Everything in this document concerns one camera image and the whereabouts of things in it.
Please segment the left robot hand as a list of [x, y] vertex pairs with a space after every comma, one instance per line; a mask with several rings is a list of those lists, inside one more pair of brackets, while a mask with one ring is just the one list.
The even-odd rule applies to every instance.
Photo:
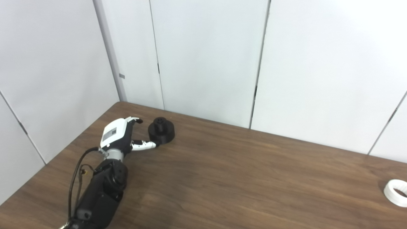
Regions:
[[129, 116], [119, 118], [107, 126], [103, 131], [100, 148], [105, 159], [123, 161], [127, 154], [132, 151], [153, 149], [160, 146], [157, 141], [143, 141], [132, 139], [133, 127], [136, 123], [141, 124], [143, 120], [138, 117]]

